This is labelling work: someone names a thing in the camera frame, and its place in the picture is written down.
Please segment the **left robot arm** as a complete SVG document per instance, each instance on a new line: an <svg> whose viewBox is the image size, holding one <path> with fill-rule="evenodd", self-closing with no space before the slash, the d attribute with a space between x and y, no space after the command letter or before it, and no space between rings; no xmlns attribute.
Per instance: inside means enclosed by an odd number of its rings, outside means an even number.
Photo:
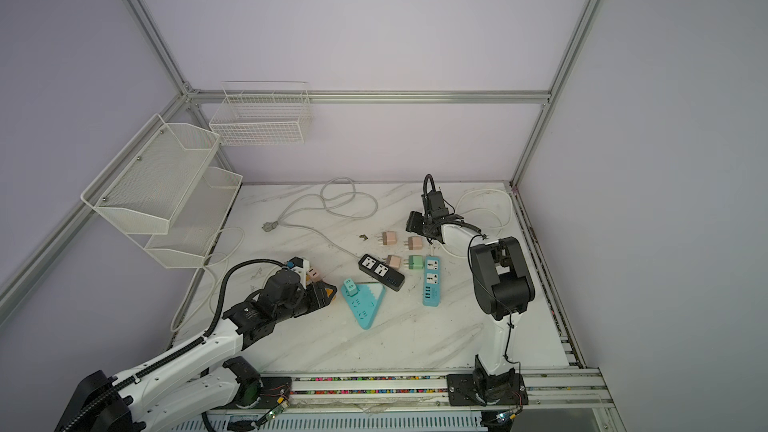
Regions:
<svg viewBox="0 0 768 432"><path fill-rule="evenodd" d="M303 259L279 263L265 284L230 308L221 289L207 329L113 376L97 371L76 387L59 431L166 431L224 405L285 401L287 379L263 382L244 351L277 324L329 306L338 292L308 280Z"/></svg>

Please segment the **pink plug black strip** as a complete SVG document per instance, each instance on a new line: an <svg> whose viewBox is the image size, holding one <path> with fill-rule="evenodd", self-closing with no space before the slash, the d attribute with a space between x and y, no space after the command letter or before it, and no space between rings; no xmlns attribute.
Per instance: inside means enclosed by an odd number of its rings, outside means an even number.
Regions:
<svg viewBox="0 0 768 432"><path fill-rule="evenodd" d="M384 231L381 233L381 243L384 246L392 246L398 242L397 233L395 231Z"/></svg>
<svg viewBox="0 0 768 432"><path fill-rule="evenodd" d="M422 250L424 247L423 238L419 236L409 236L405 241L405 245L410 251Z"/></svg>

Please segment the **black power strip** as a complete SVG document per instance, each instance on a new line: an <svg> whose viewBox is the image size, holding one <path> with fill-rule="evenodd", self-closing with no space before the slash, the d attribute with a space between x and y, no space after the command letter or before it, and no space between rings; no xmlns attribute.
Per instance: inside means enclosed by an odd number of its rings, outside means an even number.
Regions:
<svg viewBox="0 0 768 432"><path fill-rule="evenodd" d="M369 254L364 254L358 260L358 268L393 291L400 291L405 282L402 273Z"/></svg>

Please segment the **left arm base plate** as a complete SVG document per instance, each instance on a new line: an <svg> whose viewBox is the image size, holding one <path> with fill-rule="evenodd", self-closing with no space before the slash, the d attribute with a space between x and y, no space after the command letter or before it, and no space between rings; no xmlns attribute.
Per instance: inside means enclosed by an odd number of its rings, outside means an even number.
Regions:
<svg viewBox="0 0 768 432"><path fill-rule="evenodd" d="M293 380L289 376L267 376L241 386L232 401L216 409L268 410L289 400Z"/></svg>

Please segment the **blue power strip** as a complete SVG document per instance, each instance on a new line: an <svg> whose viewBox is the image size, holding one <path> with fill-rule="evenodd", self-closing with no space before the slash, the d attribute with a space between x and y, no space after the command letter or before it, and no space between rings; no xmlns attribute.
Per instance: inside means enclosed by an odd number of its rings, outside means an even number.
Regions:
<svg viewBox="0 0 768 432"><path fill-rule="evenodd" d="M438 307L441 300L441 262L436 256L425 258L422 303Z"/></svg>

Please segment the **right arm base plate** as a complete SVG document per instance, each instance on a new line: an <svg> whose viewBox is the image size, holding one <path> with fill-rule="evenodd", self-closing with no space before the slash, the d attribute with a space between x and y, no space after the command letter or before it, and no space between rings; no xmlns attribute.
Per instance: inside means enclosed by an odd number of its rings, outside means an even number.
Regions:
<svg viewBox="0 0 768 432"><path fill-rule="evenodd" d="M473 374L449 374L446 377L451 406L526 406L527 387L514 370L501 375L480 377Z"/></svg>

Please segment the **teal plug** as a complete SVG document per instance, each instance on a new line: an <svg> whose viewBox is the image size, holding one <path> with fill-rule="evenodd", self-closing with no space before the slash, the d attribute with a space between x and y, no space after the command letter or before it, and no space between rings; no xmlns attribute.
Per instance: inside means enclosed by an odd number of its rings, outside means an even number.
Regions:
<svg viewBox="0 0 768 432"><path fill-rule="evenodd" d="M345 297L354 297L358 294L359 289L356 283L352 279L348 278L345 279L342 284L342 292Z"/></svg>

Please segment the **green plug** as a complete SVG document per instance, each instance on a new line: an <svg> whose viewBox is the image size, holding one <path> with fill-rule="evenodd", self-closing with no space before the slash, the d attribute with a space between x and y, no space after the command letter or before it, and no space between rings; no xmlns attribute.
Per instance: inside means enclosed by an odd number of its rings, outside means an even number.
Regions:
<svg viewBox="0 0 768 432"><path fill-rule="evenodd" d="M423 270L425 267L425 258L421 255L409 255L406 260L409 270Z"/></svg>

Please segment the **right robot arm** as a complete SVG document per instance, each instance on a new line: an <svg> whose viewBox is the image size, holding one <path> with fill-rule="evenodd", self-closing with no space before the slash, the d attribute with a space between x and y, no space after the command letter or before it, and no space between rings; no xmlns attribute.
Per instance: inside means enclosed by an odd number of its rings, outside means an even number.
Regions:
<svg viewBox="0 0 768 432"><path fill-rule="evenodd" d="M421 212L410 213L406 231L460 254L468 267L475 300L486 316L465 398L478 405L527 404L520 365L509 346L521 315L535 299L535 286L519 240L491 238L467 222L444 199L432 175L422 184Z"/></svg>

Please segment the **teal triangular power strip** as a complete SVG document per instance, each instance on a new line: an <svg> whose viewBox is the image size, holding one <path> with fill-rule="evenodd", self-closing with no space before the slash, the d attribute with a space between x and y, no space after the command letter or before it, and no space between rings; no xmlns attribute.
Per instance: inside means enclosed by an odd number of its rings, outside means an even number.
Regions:
<svg viewBox="0 0 768 432"><path fill-rule="evenodd" d="M385 287L376 283L357 283L359 292L354 297L342 296L349 307L353 317L363 330L372 328L376 315L383 302Z"/></svg>

